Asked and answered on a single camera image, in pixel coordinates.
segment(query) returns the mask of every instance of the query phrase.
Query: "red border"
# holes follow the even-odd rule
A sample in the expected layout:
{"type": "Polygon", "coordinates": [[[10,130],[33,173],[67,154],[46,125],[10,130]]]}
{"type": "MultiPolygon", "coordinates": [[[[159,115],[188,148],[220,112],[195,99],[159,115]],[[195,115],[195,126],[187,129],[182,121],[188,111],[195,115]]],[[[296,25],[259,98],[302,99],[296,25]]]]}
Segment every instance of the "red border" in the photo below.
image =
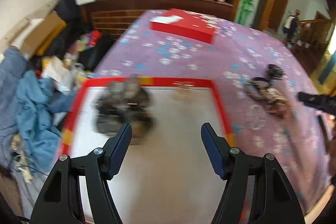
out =
{"type": "MultiPolygon", "coordinates": [[[[223,106],[221,97],[219,92],[212,80],[207,79],[193,79],[193,78],[168,78],[168,77],[144,77],[144,82],[151,82],[151,84],[143,84],[142,86],[174,86],[174,83],[177,81],[180,82],[193,82],[195,87],[198,88],[210,88],[214,95],[215,103],[218,106],[219,114],[222,118],[222,131],[226,133],[227,137],[232,137],[231,125],[229,119],[227,118],[225,108],[223,106]]],[[[73,129],[77,122],[77,116],[82,106],[82,100],[86,95],[87,89],[93,86],[107,86],[111,81],[119,81],[123,82],[125,77],[109,77],[109,78],[96,78],[96,79],[88,79],[85,81],[83,86],[80,88],[75,101],[73,103],[72,112],[68,114],[66,118],[63,134],[67,131],[67,134],[71,134],[68,138],[71,138],[71,143],[73,141],[73,129]]],[[[69,145],[65,144],[63,141],[61,143],[60,148],[61,154],[68,154],[69,153],[69,145]]]]}

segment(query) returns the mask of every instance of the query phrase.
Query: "red and yellow frame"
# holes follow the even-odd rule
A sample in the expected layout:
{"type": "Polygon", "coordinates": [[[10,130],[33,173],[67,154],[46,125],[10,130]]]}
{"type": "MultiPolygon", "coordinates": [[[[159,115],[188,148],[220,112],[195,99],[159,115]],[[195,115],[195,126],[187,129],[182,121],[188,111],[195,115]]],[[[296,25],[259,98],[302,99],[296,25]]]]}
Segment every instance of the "red and yellow frame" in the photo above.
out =
{"type": "MultiPolygon", "coordinates": [[[[123,82],[125,77],[109,77],[109,78],[96,78],[88,79],[84,82],[83,86],[80,88],[74,103],[73,109],[68,114],[66,118],[64,128],[62,130],[62,141],[61,141],[61,154],[69,154],[70,147],[73,142],[74,128],[76,126],[78,113],[82,107],[83,99],[85,98],[88,88],[94,86],[107,86],[112,81],[123,82]]],[[[192,79],[192,78],[168,78],[168,77],[140,77],[141,86],[176,86],[175,82],[193,82],[194,87],[197,88],[210,88],[215,101],[218,106],[219,115],[221,117],[221,128],[222,132],[225,132],[225,138],[229,145],[235,146],[234,136],[231,130],[231,125],[229,119],[227,118],[225,108],[223,106],[219,92],[212,80],[207,79],[192,79]]]]}

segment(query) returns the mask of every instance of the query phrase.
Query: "floral bedsheet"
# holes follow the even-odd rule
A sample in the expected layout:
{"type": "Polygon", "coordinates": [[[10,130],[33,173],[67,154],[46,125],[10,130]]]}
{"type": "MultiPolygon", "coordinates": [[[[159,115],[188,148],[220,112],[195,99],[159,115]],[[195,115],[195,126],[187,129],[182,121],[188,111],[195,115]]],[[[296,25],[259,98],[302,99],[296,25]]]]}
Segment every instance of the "floral bedsheet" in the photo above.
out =
{"type": "Polygon", "coordinates": [[[250,155],[273,153],[306,213],[329,184],[329,158],[316,111],[296,99],[299,91],[316,92],[301,65],[280,41],[223,19],[219,20],[213,44],[150,30],[149,20],[163,12],[145,12],[95,72],[100,77],[137,73],[214,80],[236,145],[250,155]],[[283,80],[275,80],[274,87],[292,103],[293,112],[287,121],[268,114],[244,93],[244,83],[251,77],[264,76],[268,64],[277,64],[286,73],[283,80]]]}

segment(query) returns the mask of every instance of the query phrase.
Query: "wooden headboard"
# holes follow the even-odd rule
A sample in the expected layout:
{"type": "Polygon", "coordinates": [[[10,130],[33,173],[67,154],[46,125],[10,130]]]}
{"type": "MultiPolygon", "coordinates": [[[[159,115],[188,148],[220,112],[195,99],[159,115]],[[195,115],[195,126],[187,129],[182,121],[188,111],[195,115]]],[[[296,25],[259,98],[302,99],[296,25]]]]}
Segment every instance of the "wooden headboard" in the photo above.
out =
{"type": "Polygon", "coordinates": [[[117,40],[147,10],[177,8],[233,21],[233,5],[213,0],[97,0],[83,5],[85,20],[117,40]]]}

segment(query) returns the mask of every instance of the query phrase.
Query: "wooden door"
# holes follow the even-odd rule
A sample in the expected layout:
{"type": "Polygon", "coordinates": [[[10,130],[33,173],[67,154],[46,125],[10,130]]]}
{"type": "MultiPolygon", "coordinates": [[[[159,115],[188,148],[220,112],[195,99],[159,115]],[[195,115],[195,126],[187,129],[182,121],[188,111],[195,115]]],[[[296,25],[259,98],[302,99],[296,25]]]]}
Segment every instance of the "wooden door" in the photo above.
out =
{"type": "Polygon", "coordinates": [[[281,20],[284,16],[288,0],[275,0],[273,4],[273,8],[271,11],[271,15],[268,20],[269,29],[273,29],[276,32],[279,29],[281,20]]]}

